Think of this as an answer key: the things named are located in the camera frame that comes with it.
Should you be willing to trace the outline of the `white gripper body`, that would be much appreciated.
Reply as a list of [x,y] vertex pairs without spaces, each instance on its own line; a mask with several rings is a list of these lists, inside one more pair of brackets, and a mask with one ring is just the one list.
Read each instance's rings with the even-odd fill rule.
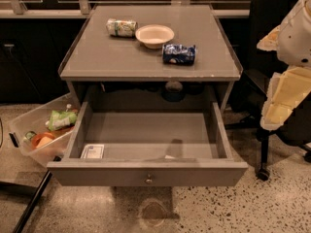
[[282,20],[277,56],[288,65],[311,66],[311,0],[298,0]]

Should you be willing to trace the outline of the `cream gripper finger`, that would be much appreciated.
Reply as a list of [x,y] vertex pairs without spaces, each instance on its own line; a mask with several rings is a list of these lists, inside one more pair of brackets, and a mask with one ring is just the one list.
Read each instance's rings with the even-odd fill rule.
[[273,28],[266,36],[259,40],[257,48],[264,51],[277,50],[279,32],[280,26]]
[[311,69],[290,66],[282,74],[274,73],[261,110],[260,126],[276,130],[311,92]]

